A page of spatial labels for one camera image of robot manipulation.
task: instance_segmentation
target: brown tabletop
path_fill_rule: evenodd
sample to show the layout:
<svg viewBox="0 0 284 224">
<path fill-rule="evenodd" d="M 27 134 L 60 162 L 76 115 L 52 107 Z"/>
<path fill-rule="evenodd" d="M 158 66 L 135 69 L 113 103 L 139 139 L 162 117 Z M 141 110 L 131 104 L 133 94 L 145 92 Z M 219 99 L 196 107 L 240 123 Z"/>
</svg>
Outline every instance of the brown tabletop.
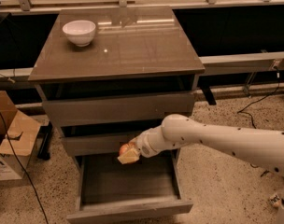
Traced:
<svg viewBox="0 0 284 224">
<path fill-rule="evenodd" d="M 77 47 L 65 37 L 63 26 L 74 20 L 96 24 L 89 46 Z M 75 9 L 59 14 L 29 80 L 172 76 L 204 69 L 170 7 Z"/>
</svg>

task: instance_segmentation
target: bowl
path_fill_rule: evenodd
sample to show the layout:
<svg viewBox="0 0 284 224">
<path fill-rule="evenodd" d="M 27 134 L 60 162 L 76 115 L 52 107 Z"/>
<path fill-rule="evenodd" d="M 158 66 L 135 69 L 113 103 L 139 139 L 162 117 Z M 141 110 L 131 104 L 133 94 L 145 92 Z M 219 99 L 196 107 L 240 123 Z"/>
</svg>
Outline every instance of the bowl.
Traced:
<svg viewBox="0 0 284 224">
<path fill-rule="evenodd" d="M 86 20 L 71 21 L 64 26 L 63 31 L 69 41 L 78 47 L 85 47 L 94 39 L 96 25 Z"/>
</svg>

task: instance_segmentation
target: terrazzo floor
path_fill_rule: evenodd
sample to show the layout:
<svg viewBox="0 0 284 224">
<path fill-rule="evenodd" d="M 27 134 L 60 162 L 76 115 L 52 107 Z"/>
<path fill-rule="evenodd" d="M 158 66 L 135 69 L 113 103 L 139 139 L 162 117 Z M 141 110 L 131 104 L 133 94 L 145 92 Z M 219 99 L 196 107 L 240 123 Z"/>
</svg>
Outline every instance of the terrazzo floor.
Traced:
<svg viewBox="0 0 284 224">
<path fill-rule="evenodd" d="M 195 103 L 192 117 L 207 124 L 251 127 L 249 118 L 236 112 L 260 97 L 217 100 L 217 105 Z M 248 109 L 259 129 L 284 131 L 284 95 L 274 95 Z M 35 184 L 50 224 L 68 223 L 65 218 L 75 211 L 79 173 L 68 157 L 54 130 L 49 161 L 36 157 L 35 150 L 28 172 Z M 282 189 L 284 178 L 262 168 L 198 144 L 184 147 L 179 156 L 178 173 L 183 198 L 193 200 L 189 214 L 122 222 L 133 224 L 226 224 L 276 223 L 277 210 L 268 198 Z M 0 181 L 0 223 L 45 223 L 29 181 Z"/>
</svg>

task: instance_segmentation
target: cabinet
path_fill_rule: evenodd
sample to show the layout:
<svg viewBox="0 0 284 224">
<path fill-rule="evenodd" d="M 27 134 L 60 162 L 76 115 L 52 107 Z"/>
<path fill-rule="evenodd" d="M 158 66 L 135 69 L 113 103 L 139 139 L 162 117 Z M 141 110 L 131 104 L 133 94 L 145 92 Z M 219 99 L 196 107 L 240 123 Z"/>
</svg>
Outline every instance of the cabinet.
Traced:
<svg viewBox="0 0 284 224">
<path fill-rule="evenodd" d="M 78 48 L 62 27 L 90 20 L 93 42 Z M 176 153 L 133 165 L 117 161 L 120 146 L 161 124 L 171 113 L 189 115 L 192 83 L 204 72 L 170 7 L 63 10 L 29 81 L 75 158 L 81 179 L 70 223 L 111 223 L 187 213 L 180 195 Z"/>
</svg>

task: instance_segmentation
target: white robotic arm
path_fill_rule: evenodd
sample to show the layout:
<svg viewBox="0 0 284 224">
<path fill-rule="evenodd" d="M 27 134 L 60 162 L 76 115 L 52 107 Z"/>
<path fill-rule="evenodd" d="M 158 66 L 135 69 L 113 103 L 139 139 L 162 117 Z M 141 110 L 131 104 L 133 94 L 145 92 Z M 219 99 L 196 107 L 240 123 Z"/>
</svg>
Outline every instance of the white robotic arm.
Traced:
<svg viewBox="0 0 284 224">
<path fill-rule="evenodd" d="M 198 143 L 284 176 L 284 132 L 206 125 L 181 115 L 166 117 L 162 125 L 142 132 L 120 152 L 121 163 L 152 157 L 164 150 Z M 284 224 L 284 191 L 278 213 Z"/>
</svg>

